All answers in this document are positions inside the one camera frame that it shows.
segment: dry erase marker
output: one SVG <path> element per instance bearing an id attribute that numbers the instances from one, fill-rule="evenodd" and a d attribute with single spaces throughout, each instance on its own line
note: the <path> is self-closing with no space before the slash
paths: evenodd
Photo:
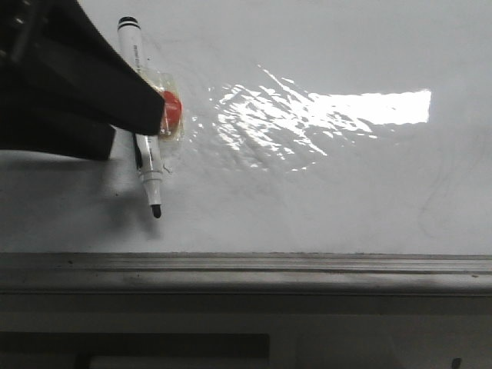
<path id="1" fill-rule="evenodd" d="M 138 74 L 146 66 L 141 41 L 140 25 L 132 17 L 124 17 L 118 23 L 121 56 Z M 161 217 L 162 160 L 157 136 L 133 135 L 138 176 L 144 184 L 148 203 L 156 218 Z"/>

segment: black marker tip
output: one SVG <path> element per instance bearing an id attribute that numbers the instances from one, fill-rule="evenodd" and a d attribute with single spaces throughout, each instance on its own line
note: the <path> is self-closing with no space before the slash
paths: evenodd
<path id="1" fill-rule="evenodd" d="M 160 205 L 151 205 L 152 208 L 152 214 L 154 215 L 154 218 L 160 218 L 161 217 L 161 206 Z"/>

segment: whiteboard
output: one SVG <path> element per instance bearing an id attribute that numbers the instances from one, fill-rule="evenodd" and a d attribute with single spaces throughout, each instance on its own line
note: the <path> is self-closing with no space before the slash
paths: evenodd
<path id="1" fill-rule="evenodd" d="M 0 152 L 0 251 L 489 254 L 488 1 L 82 0 L 139 20 L 184 136 L 155 220 L 111 160 Z"/>

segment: white surface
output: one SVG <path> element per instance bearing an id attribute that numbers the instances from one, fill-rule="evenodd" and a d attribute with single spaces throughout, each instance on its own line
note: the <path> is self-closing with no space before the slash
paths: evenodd
<path id="1" fill-rule="evenodd" d="M 178 83 L 164 216 L 124 132 L 108 163 L 4 152 L 2 251 L 490 253 L 489 1 L 81 3 Z"/>

